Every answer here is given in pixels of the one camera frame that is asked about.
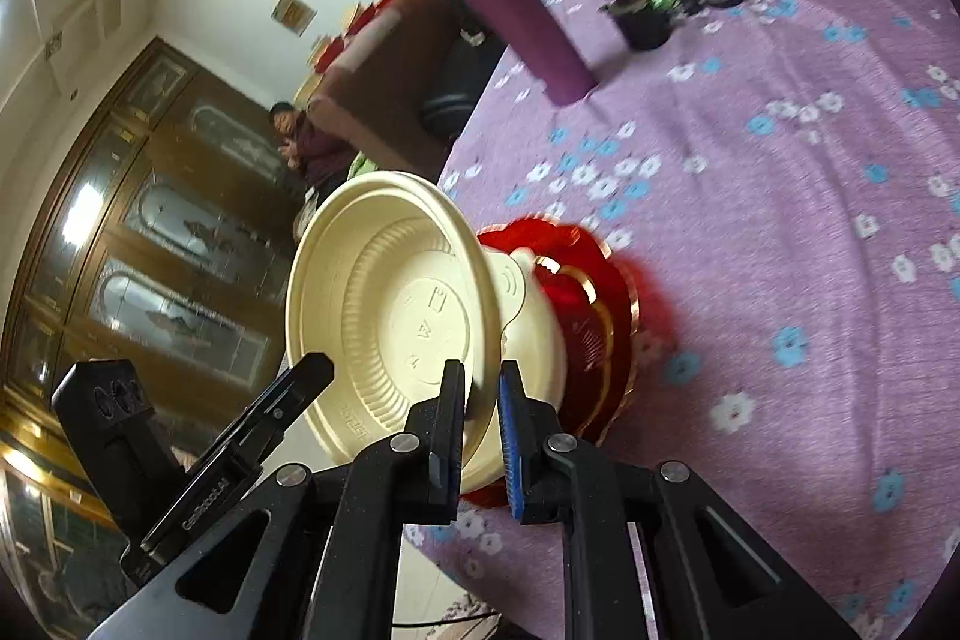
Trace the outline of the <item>small red plate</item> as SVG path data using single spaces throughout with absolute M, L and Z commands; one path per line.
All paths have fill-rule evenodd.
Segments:
M 560 422 L 571 434 L 597 443 L 612 399 L 612 315 L 582 269 L 537 255 L 535 276 L 555 314 L 566 351 Z

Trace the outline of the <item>small beige plastic bowl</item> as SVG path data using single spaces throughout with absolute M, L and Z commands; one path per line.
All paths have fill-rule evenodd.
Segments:
M 308 411 L 332 463 L 404 429 L 438 396 L 444 365 L 466 370 L 462 489 L 505 474 L 498 374 L 516 362 L 527 396 L 560 404 L 562 330 L 529 250 L 483 247 L 436 185 L 407 172 L 359 175 L 325 200 L 302 234 L 285 302 L 286 356 L 322 353 L 332 385 Z

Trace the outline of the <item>large red wedding plate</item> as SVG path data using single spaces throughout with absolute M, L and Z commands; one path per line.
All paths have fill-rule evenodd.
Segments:
M 558 417 L 565 431 L 602 445 L 633 390 L 633 338 L 640 301 L 612 250 L 576 224 L 527 216 L 478 232 L 501 252 L 534 253 L 534 276 L 550 301 L 566 346 L 565 393 Z

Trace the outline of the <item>wooden glass door cabinet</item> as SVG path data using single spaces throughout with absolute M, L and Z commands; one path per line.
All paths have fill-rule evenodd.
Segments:
M 302 183 L 267 112 L 164 42 L 110 88 L 32 223 L 2 333 L 2 567 L 41 627 L 104 615 L 124 538 L 52 411 L 128 359 L 181 458 L 277 373 Z

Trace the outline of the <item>seated person in maroon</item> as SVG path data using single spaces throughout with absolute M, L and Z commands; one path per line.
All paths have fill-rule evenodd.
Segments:
M 314 191 L 319 203 L 348 179 L 358 154 L 350 143 L 320 130 L 308 113 L 290 103 L 276 103 L 270 109 L 270 122 L 283 136 L 281 157 Z

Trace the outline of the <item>purple floral tablecloth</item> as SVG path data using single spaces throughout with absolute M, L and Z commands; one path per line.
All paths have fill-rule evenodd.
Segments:
M 555 107 L 506 55 L 441 185 L 475 227 L 576 224 L 635 269 L 613 458 L 677 458 L 864 638 L 958 544 L 958 16 L 747 0 L 630 52 L 545 0 L 599 76 Z

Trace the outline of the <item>purple thermos bottle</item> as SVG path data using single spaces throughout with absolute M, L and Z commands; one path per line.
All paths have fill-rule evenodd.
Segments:
M 542 0 L 464 0 L 514 50 L 555 106 L 579 103 L 597 86 L 573 42 Z

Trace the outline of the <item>small gold wall plaque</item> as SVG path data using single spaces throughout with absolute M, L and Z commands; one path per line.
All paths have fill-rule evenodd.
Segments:
M 313 8 L 302 0 L 277 0 L 272 10 L 272 19 L 294 35 L 303 35 L 316 18 Z

